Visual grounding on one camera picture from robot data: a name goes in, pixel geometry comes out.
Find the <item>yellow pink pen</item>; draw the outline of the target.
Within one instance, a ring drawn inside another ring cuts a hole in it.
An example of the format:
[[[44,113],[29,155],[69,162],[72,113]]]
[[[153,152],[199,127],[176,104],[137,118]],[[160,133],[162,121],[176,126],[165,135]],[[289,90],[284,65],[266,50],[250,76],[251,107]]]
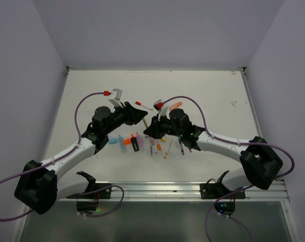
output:
[[[148,124],[147,124],[145,118],[143,118],[142,121],[143,121],[143,123],[144,123],[145,128],[148,128]]]

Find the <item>red cap pen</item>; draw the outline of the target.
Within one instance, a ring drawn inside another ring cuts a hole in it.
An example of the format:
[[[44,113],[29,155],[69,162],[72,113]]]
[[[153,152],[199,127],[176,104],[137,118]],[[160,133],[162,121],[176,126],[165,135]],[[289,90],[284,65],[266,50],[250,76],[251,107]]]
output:
[[[142,104],[141,102],[139,102],[139,101],[136,101],[135,104],[138,105],[138,106],[141,106],[141,107],[143,107],[143,108],[145,108],[145,109],[147,109],[147,110],[153,110],[152,108],[143,105],[143,104]]]

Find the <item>clear purple gel pen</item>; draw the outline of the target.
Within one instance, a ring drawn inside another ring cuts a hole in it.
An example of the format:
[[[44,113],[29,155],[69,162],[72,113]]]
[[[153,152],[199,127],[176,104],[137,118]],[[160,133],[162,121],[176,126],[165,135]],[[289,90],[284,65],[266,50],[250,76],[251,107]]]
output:
[[[152,144],[152,137],[149,139],[150,142],[150,155],[153,156],[153,144]]]

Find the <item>white orange marker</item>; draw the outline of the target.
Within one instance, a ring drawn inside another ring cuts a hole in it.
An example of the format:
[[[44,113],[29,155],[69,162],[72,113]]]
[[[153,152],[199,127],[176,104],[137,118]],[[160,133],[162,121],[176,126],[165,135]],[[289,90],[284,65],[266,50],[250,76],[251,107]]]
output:
[[[165,151],[164,151],[164,148],[163,148],[163,144],[162,144],[162,143],[160,143],[160,148],[161,148],[161,153],[162,153],[163,158],[166,159],[167,156],[166,156],[166,154],[165,154]]]

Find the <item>purple highlighter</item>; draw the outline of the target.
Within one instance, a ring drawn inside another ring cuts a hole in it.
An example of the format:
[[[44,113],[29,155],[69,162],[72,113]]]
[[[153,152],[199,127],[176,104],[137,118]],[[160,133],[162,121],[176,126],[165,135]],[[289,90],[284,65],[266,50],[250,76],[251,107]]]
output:
[[[144,150],[144,141],[143,141],[142,136],[138,132],[136,133],[136,139],[137,139],[139,150],[143,151]]]

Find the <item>black orange highlighter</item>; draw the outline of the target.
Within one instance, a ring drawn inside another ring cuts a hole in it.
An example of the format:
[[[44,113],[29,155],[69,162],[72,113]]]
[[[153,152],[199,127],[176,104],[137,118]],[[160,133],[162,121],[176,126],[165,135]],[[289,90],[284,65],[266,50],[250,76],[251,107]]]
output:
[[[139,151],[139,146],[138,146],[137,139],[133,134],[131,134],[130,141],[131,141],[134,152]]]

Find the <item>orange highlighter cap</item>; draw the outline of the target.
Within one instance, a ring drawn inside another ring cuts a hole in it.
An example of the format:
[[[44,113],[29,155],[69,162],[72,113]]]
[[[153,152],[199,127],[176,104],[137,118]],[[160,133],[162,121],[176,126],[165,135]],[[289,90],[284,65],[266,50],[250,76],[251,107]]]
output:
[[[125,139],[125,140],[124,140],[124,144],[125,144],[125,145],[129,145],[130,143],[131,143],[131,140],[130,140],[130,139]]]

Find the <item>light blue highlighter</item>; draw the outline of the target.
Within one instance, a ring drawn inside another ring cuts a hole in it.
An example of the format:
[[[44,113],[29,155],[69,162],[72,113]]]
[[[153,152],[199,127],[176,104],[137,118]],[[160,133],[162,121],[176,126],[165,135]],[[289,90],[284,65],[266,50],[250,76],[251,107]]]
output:
[[[120,134],[118,135],[118,142],[119,142],[121,151],[123,153],[126,153],[127,152],[127,148],[126,148],[126,145],[124,144],[124,139],[123,139],[123,137]]]

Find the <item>blue gel pen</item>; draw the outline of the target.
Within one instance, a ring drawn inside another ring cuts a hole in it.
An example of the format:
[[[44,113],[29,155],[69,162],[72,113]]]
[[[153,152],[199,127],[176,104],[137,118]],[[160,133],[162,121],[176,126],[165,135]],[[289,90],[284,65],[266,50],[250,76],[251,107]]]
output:
[[[181,154],[185,155],[185,152],[184,152],[184,149],[183,149],[183,144],[182,144],[182,141],[181,141],[180,138],[178,138],[178,142],[179,142],[179,147],[180,147],[180,150],[181,150]]]

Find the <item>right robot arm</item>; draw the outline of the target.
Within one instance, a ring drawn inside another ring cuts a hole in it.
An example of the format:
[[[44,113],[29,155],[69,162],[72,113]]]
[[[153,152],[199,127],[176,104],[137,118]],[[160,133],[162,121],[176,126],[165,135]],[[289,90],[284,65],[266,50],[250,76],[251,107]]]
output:
[[[250,141],[217,138],[205,128],[192,124],[182,109],[171,111],[169,116],[153,116],[144,134],[154,139],[176,136],[189,149],[213,152],[239,162],[241,168],[225,171],[211,187],[222,198],[247,186],[267,190],[283,165],[263,138],[254,137]]]

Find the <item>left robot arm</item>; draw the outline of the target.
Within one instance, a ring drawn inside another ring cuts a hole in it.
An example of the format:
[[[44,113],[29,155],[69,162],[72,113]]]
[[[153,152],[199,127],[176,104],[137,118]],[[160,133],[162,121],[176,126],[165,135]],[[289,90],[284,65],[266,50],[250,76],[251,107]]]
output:
[[[63,197],[77,193],[85,198],[92,197],[96,186],[88,175],[77,173],[70,185],[64,185],[60,180],[77,164],[98,153],[108,143],[109,133],[121,125],[136,125],[147,114],[129,102],[114,111],[107,106],[98,107],[86,131],[74,145],[52,158],[42,162],[31,160],[25,165],[14,191],[15,198],[36,213],[44,214]]]

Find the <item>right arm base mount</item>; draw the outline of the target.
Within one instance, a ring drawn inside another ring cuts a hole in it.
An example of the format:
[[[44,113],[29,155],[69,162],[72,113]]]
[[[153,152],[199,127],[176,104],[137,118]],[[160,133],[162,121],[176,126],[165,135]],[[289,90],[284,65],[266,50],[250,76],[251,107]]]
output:
[[[236,200],[246,198],[245,191],[228,196],[232,191],[223,184],[223,178],[229,171],[225,171],[217,180],[211,178],[206,183],[199,185],[201,199],[219,200],[214,204],[214,209],[221,215],[231,216],[236,209]]]

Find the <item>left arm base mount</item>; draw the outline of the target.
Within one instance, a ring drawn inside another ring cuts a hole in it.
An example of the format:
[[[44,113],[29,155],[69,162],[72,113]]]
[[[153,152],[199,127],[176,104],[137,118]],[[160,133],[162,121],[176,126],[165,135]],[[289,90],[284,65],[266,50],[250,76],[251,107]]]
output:
[[[91,199],[91,202],[77,202],[76,209],[79,213],[86,215],[93,215],[97,209],[99,199],[111,198],[111,183],[97,183],[96,179],[84,171],[76,173],[78,176],[82,176],[87,181],[86,189],[83,193],[89,193],[88,195],[82,195],[76,193],[68,196],[68,199]]]

